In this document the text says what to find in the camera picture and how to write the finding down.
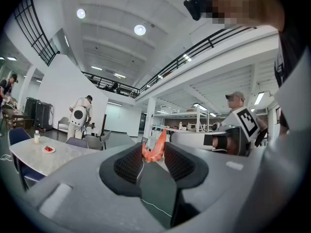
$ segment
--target black shirt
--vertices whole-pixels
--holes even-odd
[[[7,92],[9,92],[9,93],[12,92],[12,86],[6,80],[1,80],[0,87],[2,87],[4,89],[3,94],[6,94]],[[2,104],[2,100],[3,100],[3,98],[0,96],[0,106]]]
[[[280,46],[275,61],[275,76],[278,86],[289,77],[298,64],[306,47],[310,43],[308,26],[308,0],[279,0],[284,9],[285,22],[282,32],[279,32]],[[288,128],[283,114],[280,124]]]

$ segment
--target ceiling light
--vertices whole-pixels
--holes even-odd
[[[264,92],[260,92],[260,93],[258,94],[258,97],[257,97],[256,102],[254,103],[254,105],[257,105],[257,104],[260,103],[260,101],[261,101],[263,95],[264,95]]]
[[[118,74],[118,73],[115,73],[114,76],[116,76],[116,77],[121,77],[121,78],[126,78],[125,76],[120,75],[120,74]]]
[[[65,41],[66,41],[66,43],[67,43],[67,46],[69,47],[69,44],[68,44],[68,41],[67,41],[67,38],[66,38],[66,36],[65,36]]]
[[[164,111],[156,111],[156,112],[160,112],[160,113],[168,114],[167,112],[164,112]]]
[[[195,106],[195,107],[198,107],[198,106],[199,106],[199,108],[200,108],[201,110],[207,111],[207,108],[203,107],[202,105],[200,105],[200,104],[198,104],[198,103],[195,103],[193,106]]]
[[[184,58],[186,59],[186,60],[188,60],[189,62],[192,60],[188,55],[186,55],[186,54],[184,54]]]
[[[94,68],[94,69],[97,69],[97,70],[100,70],[100,71],[102,71],[102,70],[103,70],[103,69],[98,68],[98,67],[91,67],[91,68]]]
[[[137,35],[144,35],[146,33],[146,28],[142,25],[137,25],[134,28],[134,32]]]
[[[118,105],[118,106],[122,106],[122,104],[113,103],[113,102],[109,102],[109,101],[107,103],[111,103],[111,104],[115,104],[115,105]]]
[[[78,9],[77,11],[77,16],[80,18],[80,19],[83,19],[86,17],[86,12],[84,9]]]

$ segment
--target blue chair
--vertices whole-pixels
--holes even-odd
[[[85,140],[70,137],[65,143],[88,149],[88,143]]]
[[[23,128],[11,129],[8,133],[9,146],[14,145],[21,141],[28,140],[28,139],[31,139],[31,137],[26,133],[26,131],[24,131]],[[13,154],[12,156],[13,156],[14,166],[19,174],[22,186],[25,191],[29,189],[29,187],[24,179],[38,182],[45,177],[43,174],[33,170],[29,166],[19,161],[19,159],[16,158]]]

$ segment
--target black speaker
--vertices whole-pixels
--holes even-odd
[[[53,105],[49,103],[37,102],[34,126],[43,131],[53,129]]]
[[[28,115],[29,119],[35,119],[35,111],[37,107],[37,102],[40,100],[27,98],[24,113]]]

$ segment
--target floor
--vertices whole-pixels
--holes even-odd
[[[2,125],[0,130],[4,134],[0,138],[0,156],[3,156],[4,154],[10,154],[10,151],[4,125]],[[35,130],[32,129],[30,136],[33,137],[34,133]],[[55,140],[57,136],[57,132],[54,130],[40,134]],[[138,137],[129,137],[127,134],[112,132],[106,142],[106,147],[108,149],[130,144],[133,141],[137,143],[141,141],[142,135],[140,133]],[[66,139],[66,134],[59,133],[59,141],[65,142]],[[21,197],[23,196],[24,191],[13,162],[1,161],[0,178],[10,193],[17,193]],[[145,163],[139,186],[142,190],[142,204],[165,228],[169,229],[171,220],[169,215],[173,213],[176,185],[170,174],[161,167],[161,161],[159,163]]]

